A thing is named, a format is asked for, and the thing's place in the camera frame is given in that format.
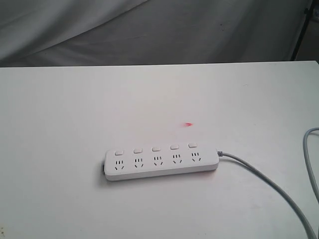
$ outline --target white power strip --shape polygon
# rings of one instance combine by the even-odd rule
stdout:
[[[207,142],[147,145],[109,150],[104,172],[110,181],[215,170],[219,157]]]

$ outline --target white backdrop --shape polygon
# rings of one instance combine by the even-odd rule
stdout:
[[[0,65],[289,60],[309,0],[0,0]]]

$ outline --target white table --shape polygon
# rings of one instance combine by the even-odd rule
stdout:
[[[211,140],[285,189],[317,232],[302,151],[315,126],[316,62],[2,68],[0,238],[306,238],[283,198],[232,161],[113,183],[101,164],[124,144]],[[317,181],[318,145],[310,136]]]

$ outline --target red light spot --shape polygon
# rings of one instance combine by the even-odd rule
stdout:
[[[192,125],[193,125],[192,123],[184,123],[184,127],[190,127]]]

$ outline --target power cord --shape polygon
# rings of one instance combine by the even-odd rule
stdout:
[[[303,140],[303,148],[304,148],[304,156],[305,156],[306,167],[307,167],[310,183],[311,183],[311,186],[313,188],[316,199],[318,200],[318,203],[319,203],[319,190],[318,190],[316,179],[315,179],[315,176],[314,176],[311,164],[310,164],[310,159],[309,159],[309,154],[308,154],[308,145],[307,145],[307,139],[308,139],[309,134],[311,132],[317,131],[317,130],[319,130],[319,128],[311,128],[305,133],[304,140]],[[275,189],[287,201],[287,203],[291,206],[291,208],[295,211],[295,213],[299,217],[300,221],[302,222],[302,224],[305,228],[308,239],[317,239],[316,234],[315,234],[314,230],[312,229],[309,221],[305,217],[304,213],[301,211],[301,209],[298,207],[298,205],[292,200],[292,198],[281,187],[279,187],[274,181],[272,181],[270,178],[268,178],[266,175],[264,175],[262,172],[260,172],[258,169],[256,169],[254,166],[252,166],[251,164],[249,164],[245,160],[243,160],[235,155],[232,155],[230,153],[224,153],[222,151],[219,151],[217,153],[218,153],[219,157],[223,157],[223,156],[229,157],[229,158],[235,159],[236,161],[245,165],[248,170],[250,170],[256,176],[258,176],[263,181],[265,181],[273,189]]]

